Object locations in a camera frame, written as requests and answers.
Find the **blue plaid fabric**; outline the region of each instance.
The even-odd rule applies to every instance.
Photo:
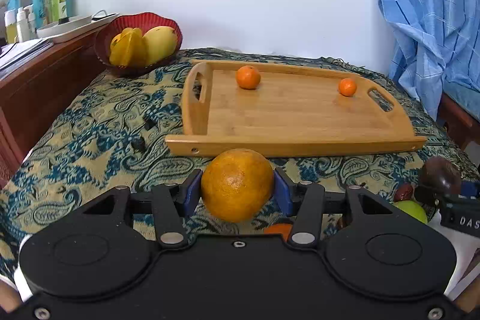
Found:
[[[480,0],[379,0],[397,39],[389,77],[437,117],[443,81],[480,91]]]

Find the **red bowl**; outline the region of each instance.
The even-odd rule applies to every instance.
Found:
[[[172,53],[172,55],[161,59],[156,63],[148,65],[148,67],[142,68],[110,64],[110,43],[117,34],[121,33],[125,28],[140,28],[142,30],[142,34],[145,34],[150,29],[156,26],[170,26],[175,30],[178,42],[177,47],[175,48],[175,51]],[[133,16],[119,16],[113,21],[111,21],[107,26],[105,26],[97,33],[95,37],[94,49],[98,59],[112,74],[117,76],[135,77],[147,74],[155,68],[158,68],[161,65],[167,65],[171,61],[173,61],[182,45],[182,39],[183,36],[180,28],[177,25],[177,22],[175,22],[174,20],[158,16],[154,13],[140,13]]]

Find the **patterned tablecloth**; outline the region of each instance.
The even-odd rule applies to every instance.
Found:
[[[246,55],[217,49],[181,51],[178,61],[137,79],[100,74],[55,120],[0,193],[0,271],[11,277],[18,256],[18,243],[56,221],[81,204],[116,185],[134,191],[149,191],[162,182],[181,182],[194,168],[205,168],[208,158],[175,157],[165,135],[182,133],[179,106],[190,59],[227,59],[273,62],[357,72],[385,87],[402,104],[418,135],[428,137],[417,152],[366,156],[270,159],[294,180],[319,181],[330,191],[343,185],[366,183],[366,187],[391,200],[403,182],[416,183],[418,170],[433,155],[456,164],[466,180],[478,172],[464,152],[426,115],[421,105],[400,92],[383,75],[332,58],[302,59]],[[158,120],[158,127],[143,127],[143,115]],[[130,142],[143,136],[147,151],[135,152]],[[211,216],[200,202],[193,217],[185,221],[190,234],[261,233],[266,226],[284,219],[274,200],[264,205],[251,221],[233,224]],[[337,216],[325,216],[323,232],[335,232]],[[147,238],[154,237],[152,217],[134,222]]]

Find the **bed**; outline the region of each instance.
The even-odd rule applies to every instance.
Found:
[[[247,55],[212,48],[185,50],[175,63],[136,79],[100,74],[53,122],[0,193],[2,274],[11,278],[18,244],[26,234],[35,233],[113,186],[149,191],[152,185],[179,182],[194,168],[206,167],[208,158],[172,156],[164,141],[166,134],[182,132],[179,103],[191,59],[274,62],[357,72],[392,93],[405,108],[417,134],[428,137],[426,145],[416,152],[270,159],[295,181],[319,181],[330,191],[365,184],[373,193],[392,200],[403,182],[417,182],[418,169],[433,155],[444,156],[457,165],[463,179],[479,179],[465,153],[425,114],[421,104],[383,75],[333,58]],[[146,130],[145,115],[155,119],[157,126]],[[139,136],[146,141],[145,153],[131,146]],[[336,231],[337,218],[324,217],[324,234]],[[195,215],[184,225],[191,235],[261,233],[266,226],[284,219],[272,199],[253,220],[239,224],[214,218],[200,202]],[[151,215],[137,216],[133,227],[147,238],[155,236]]]

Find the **large orange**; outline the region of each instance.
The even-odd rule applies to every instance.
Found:
[[[258,72],[258,69],[252,65],[244,65],[235,73],[235,79],[241,88],[253,90],[260,83],[261,76],[260,72]]]
[[[352,97],[357,91],[357,83],[350,77],[340,80],[338,91],[345,97]]]
[[[246,149],[221,153],[202,176],[202,199],[210,213],[231,223],[252,218],[272,195],[274,175],[267,159]]]

